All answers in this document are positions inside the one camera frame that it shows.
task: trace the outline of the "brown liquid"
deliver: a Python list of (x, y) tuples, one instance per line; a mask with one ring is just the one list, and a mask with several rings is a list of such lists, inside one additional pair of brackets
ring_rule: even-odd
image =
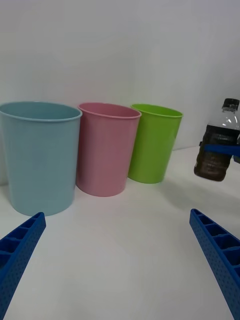
[(195, 175), (214, 181), (223, 181), (229, 167), (231, 155), (204, 150), (206, 144), (234, 146), (237, 143), (239, 130), (207, 125), (196, 164)]

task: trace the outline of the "white table surface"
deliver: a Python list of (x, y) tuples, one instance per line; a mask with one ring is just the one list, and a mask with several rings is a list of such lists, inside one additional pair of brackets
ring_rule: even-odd
[[(189, 217), (197, 208), (240, 238), (240, 165), (199, 178), (198, 150), (174, 151), (159, 184), (128, 179), (108, 198), (76, 188), (46, 217), (4, 320), (232, 320)], [(27, 219), (1, 187), (0, 238)]]

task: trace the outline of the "cup rim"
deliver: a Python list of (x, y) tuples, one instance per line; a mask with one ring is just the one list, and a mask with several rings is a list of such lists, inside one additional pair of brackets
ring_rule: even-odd
[(125, 109), (132, 109), (133, 108), (129, 108), (127, 106), (121, 105), (121, 104), (115, 104), (115, 103), (104, 103), (104, 102), (83, 102), (78, 106), (78, 109), (81, 110), (82, 112), (85, 112), (87, 114), (90, 115), (94, 115), (94, 116), (98, 116), (98, 117), (104, 117), (104, 118), (112, 118), (112, 119), (137, 119), (140, 118), (142, 116), (142, 113), (139, 110), (134, 109), (134, 111), (136, 111), (136, 115), (133, 116), (120, 116), (120, 115), (109, 115), (109, 114), (101, 114), (98, 112), (93, 112), (93, 111), (89, 111), (87, 109), (85, 109), (83, 106), (87, 106), (87, 105), (92, 105), (92, 104), (97, 104), (97, 105), (109, 105), (109, 106), (117, 106), (117, 107), (121, 107), (121, 108), (125, 108)]
[[(156, 112), (150, 112), (150, 111), (145, 111), (145, 110), (141, 110), (140, 108), (136, 108), (136, 106), (150, 106), (150, 107), (157, 107), (157, 108), (163, 108), (166, 110), (172, 110), (176, 113), (178, 113), (178, 115), (168, 115), (168, 114), (160, 114), (160, 113), (156, 113)], [(172, 109), (172, 108), (168, 108), (165, 106), (161, 106), (161, 105), (157, 105), (157, 104), (150, 104), (150, 103), (134, 103), (131, 105), (131, 108), (140, 111), (143, 114), (149, 114), (149, 115), (153, 115), (153, 116), (158, 116), (158, 117), (164, 117), (164, 118), (182, 118), (184, 116), (184, 114), (178, 110)]]
[[(13, 114), (9, 114), (9, 113), (6, 113), (1, 110), (1, 108), (3, 106), (17, 105), (17, 104), (48, 104), (48, 105), (62, 106), (67, 109), (77, 110), (79, 112), (79, 114), (76, 116), (70, 117), (70, 118), (62, 118), (62, 119), (61, 118), (60, 119), (38, 119), (38, 118), (28, 118), (28, 117), (19, 116), (19, 115), (13, 115)], [(72, 121), (72, 120), (76, 120), (76, 119), (80, 118), (83, 115), (82, 111), (79, 110), (78, 108), (74, 108), (72, 106), (69, 106), (69, 105), (66, 105), (63, 103), (55, 103), (55, 102), (47, 102), (47, 101), (15, 101), (15, 102), (13, 101), (13, 102), (2, 103), (0, 105), (0, 114), (4, 115), (6, 117), (14, 118), (14, 119), (30, 121), (30, 122), (45, 122), (45, 123)]]

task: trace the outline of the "blue plastic gripper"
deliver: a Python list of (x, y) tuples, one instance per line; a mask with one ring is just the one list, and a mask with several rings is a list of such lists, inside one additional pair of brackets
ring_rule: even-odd
[(234, 320), (240, 320), (240, 241), (196, 209), (190, 225)]
[(0, 320), (3, 320), (46, 221), (39, 212), (0, 240)]

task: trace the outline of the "pink cup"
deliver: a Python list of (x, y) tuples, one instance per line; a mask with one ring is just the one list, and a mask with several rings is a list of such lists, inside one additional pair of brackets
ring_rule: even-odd
[(126, 185), (141, 113), (125, 106), (89, 102), (82, 111), (76, 185), (87, 194), (110, 197)]

